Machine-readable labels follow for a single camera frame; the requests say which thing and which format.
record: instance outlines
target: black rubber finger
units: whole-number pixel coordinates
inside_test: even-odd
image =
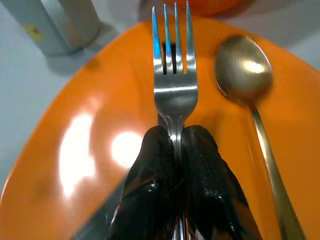
[[[168,132],[153,127],[145,134],[128,173],[107,239],[171,240],[177,216],[177,189]]]
[[[208,130],[186,128],[182,146],[186,211],[192,225],[206,240],[217,231],[234,240],[261,239],[241,186]]]

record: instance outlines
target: spoon handle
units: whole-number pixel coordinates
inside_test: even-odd
[[[274,154],[260,114],[255,106],[251,106],[251,114],[258,135],[263,158],[272,186],[276,217],[282,240],[306,240],[304,231],[290,202],[284,182],[277,167]]]

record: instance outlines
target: orange plate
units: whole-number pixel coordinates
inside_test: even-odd
[[[173,30],[173,19],[170,22]],[[185,49],[185,19],[180,24]],[[213,68],[223,39],[245,34],[257,41],[274,71],[273,88],[258,109],[304,232],[309,240],[318,240],[320,74],[267,40],[224,23],[194,18],[193,29],[199,99],[185,125],[202,125],[211,132],[248,198],[263,238],[280,239],[251,115],[221,95]],[[61,91],[7,180],[0,205],[2,239],[68,239],[125,176],[122,165],[139,151],[140,137],[157,124],[152,45],[151,23],[136,25]]]

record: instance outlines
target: gray container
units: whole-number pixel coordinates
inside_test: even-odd
[[[66,55],[88,45],[101,23],[91,0],[1,0],[46,55]]]

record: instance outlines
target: spoon bowl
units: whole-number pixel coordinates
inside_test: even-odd
[[[223,94],[237,102],[253,102],[270,88],[273,74],[263,50],[249,37],[224,41],[216,54],[215,76]]]

